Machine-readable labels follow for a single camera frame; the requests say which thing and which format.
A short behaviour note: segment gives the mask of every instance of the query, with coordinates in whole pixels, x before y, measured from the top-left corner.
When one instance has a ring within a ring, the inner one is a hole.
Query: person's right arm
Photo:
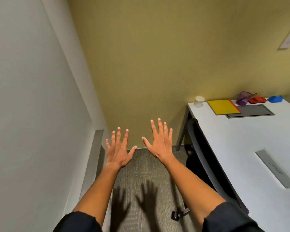
[[[166,122],[164,122],[163,127],[159,118],[158,127],[159,133],[156,130],[154,121],[151,120],[153,144],[151,145],[145,137],[142,137],[143,142],[147,149],[166,167],[185,203],[200,225],[202,225],[204,218],[225,200],[175,158],[172,153],[173,131],[170,129],[170,134],[168,135]]]
[[[260,232],[257,223],[236,205],[225,202],[211,187],[180,163],[172,153],[172,133],[168,135],[166,122],[158,119],[159,133],[151,120],[153,144],[142,137],[147,149],[158,158],[173,178],[184,201],[203,232],[232,231]]]

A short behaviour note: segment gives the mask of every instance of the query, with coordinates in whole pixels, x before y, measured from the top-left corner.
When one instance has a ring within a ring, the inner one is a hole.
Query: black sleeve
[[[96,219],[86,213],[72,212],[65,215],[53,232],[102,232]]]
[[[258,224],[232,203],[218,205],[204,219],[202,232],[261,232]]]

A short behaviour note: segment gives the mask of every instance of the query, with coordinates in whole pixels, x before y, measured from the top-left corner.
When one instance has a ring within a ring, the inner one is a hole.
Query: person's left arm
[[[103,226],[106,209],[117,174],[122,167],[129,163],[137,148],[134,146],[129,154],[127,153],[128,132],[129,130],[127,129],[122,143],[121,130],[119,127],[116,139],[115,131],[112,132],[112,145],[106,140],[106,164],[99,177],[73,210],[74,212],[79,211],[95,217],[101,227]]]

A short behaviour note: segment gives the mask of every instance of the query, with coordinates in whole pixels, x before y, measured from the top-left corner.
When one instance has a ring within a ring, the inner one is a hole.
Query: table leg
[[[183,119],[183,122],[182,122],[181,129],[179,131],[179,136],[178,136],[178,139],[177,139],[177,142],[176,142],[176,146],[175,146],[177,151],[179,151],[179,148],[181,148],[181,144],[182,144],[182,141],[183,141],[183,138],[184,138],[184,135],[185,135],[185,127],[186,127],[186,121],[187,121],[188,115],[189,115],[189,108],[187,106],[186,107],[186,111],[185,111],[185,116],[184,116],[184,119]]]

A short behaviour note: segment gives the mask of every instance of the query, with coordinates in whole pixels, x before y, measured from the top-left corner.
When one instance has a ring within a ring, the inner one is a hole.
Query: white cup
[[[205,101],[205,98],[202,96],[197,96],[195,97],[195,101],[194,101],[194,106],[195,107],[201,107],[203,106],[203,102]]]

